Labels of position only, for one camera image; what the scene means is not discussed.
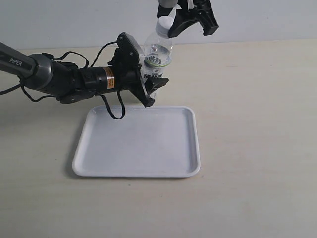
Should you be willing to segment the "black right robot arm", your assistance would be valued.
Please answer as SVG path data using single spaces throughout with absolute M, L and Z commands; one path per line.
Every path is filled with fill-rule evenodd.
M 219 28 L 209 0 L 159 0 L 157 18 L 169 16 L 177 6 L 179 9 L 176 10 L 174 22 L 168 31 L 169 38 L 178 37 L 197 23 L 201 25 L 205 36 L 214 34 Z

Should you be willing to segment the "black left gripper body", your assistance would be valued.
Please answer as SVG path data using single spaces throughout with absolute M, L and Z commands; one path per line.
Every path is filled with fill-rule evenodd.
M 82 96 L 94 96 L 124 90 L 129 90 L 133 94 L 133 85 L 136 80 L 135 70 L 140 71 L 140 67 L 139 65 L 126 67 L 119 53 L 119 48 L 117 48 L 108 66 L 81 70 Z

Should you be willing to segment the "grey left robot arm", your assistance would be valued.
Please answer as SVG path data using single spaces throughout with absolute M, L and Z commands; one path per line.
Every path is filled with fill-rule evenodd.
M 144 52 L 133 37 L 121 34 L 115 43 L 118 47 L 108 66 L 83 68 L 46 53 L 27 56 L 1 44 L 0 69 L 18 76 L 23 89 L 45 93 L 62 104 L 129 90 L 145 107 L 152 106 L 155 101 L 151 94 L 165 86 L 168 79 L 142 78 Z

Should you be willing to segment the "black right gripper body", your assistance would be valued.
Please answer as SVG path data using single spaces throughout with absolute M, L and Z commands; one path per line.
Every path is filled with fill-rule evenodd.
M 211 10 L 209 0 L 179 0 L 177 5 L 178 10 Z

